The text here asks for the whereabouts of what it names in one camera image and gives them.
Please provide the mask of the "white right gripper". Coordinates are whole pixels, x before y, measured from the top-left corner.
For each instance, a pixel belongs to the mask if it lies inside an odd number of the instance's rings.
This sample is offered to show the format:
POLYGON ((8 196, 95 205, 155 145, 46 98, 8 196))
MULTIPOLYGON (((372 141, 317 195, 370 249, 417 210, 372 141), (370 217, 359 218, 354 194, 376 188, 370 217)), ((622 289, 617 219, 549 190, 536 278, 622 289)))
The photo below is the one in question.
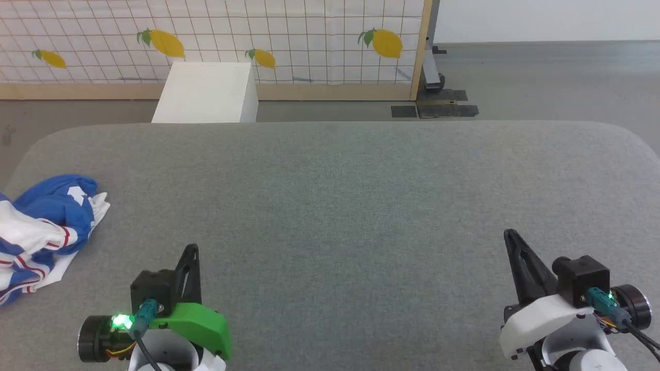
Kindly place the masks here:
POLYGON ((647 350, 653 340, 644 333, 652 310, 634 286, 615 286, 609 293, 591 288, 587 306, 576 308, 556 294, 558 280, 518 231, 506 229, 507 249, 521 308, 505 308, 499 344, 503 355, 532 361, 615 361, 610 334, 630 334, 647 350))

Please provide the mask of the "lemon print tiled panel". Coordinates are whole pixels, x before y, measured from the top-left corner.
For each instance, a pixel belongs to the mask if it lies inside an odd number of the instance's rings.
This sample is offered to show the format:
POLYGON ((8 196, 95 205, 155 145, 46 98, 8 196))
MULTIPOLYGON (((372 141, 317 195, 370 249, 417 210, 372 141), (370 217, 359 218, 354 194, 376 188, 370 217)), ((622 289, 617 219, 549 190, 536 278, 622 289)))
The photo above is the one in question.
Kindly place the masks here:
POLYGON ((248 62, 261 99, 417 96, 432 0, 0 0, 0 99, 156 99, 248 62))

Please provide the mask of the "white cloth garment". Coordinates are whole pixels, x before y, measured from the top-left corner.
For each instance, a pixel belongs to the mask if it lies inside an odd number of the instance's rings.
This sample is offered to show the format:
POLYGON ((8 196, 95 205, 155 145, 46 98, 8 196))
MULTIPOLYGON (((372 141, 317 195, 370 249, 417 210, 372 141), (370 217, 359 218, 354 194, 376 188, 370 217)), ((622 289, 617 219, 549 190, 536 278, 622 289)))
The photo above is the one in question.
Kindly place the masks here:
POLYGON ((0 200, 0 306, 63 279, 108 212, 107 196, 103 192, 82 198, 90 206, 92 219, 90 230, 80 234, 72 226, 28 216, 10 200, 0 200))

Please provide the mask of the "white box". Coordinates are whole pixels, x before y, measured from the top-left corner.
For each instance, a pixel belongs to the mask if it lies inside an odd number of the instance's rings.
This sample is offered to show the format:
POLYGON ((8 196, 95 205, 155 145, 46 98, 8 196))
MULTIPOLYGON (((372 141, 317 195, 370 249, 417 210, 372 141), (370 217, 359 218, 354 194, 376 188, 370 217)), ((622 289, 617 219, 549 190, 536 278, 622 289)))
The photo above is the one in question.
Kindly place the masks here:
POLYGON ((254 123, 259 100, 247 62, 175 62, 153 124, 254 123))

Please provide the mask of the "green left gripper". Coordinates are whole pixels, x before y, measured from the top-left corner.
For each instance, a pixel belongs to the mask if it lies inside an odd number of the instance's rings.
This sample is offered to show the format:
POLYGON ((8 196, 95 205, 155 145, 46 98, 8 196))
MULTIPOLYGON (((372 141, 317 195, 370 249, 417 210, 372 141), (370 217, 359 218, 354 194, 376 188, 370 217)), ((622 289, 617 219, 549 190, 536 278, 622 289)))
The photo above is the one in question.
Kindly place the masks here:
POLYGON ((202 305, 200 249, 188 244, 175 267, 175 298, 168 317, 156 303, 134 314, 91 315, 83 322, 77 352, 83 362, 228 362, 233 352, 225 317, 202 305))

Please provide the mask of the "white partition board on stand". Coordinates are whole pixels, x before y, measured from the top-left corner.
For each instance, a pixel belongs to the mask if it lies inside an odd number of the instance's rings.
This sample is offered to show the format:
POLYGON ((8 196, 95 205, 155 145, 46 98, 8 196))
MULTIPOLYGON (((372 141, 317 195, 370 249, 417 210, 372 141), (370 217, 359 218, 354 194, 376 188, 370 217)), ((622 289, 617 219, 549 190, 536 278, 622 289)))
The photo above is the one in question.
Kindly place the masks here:
POLYGON ((660 0, 432 0, 422 75, 441 45, 660 41, 660 0))

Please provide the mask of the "blue cloth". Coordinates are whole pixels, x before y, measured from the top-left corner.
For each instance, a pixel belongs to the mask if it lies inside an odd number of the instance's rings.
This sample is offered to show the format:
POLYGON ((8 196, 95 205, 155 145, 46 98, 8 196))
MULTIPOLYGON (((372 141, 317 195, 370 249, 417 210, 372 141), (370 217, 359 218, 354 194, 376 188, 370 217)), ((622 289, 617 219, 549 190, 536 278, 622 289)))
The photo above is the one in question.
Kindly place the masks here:
POLYGON ((17 197, 13 205, 21 213, 45 219, 76 232, 69 234, 66 247, 58 255, 79 252, 86 244, 96 221, 92 197, 97 195, 97 182, 79 174, 64 174, 45 179, 17 197))

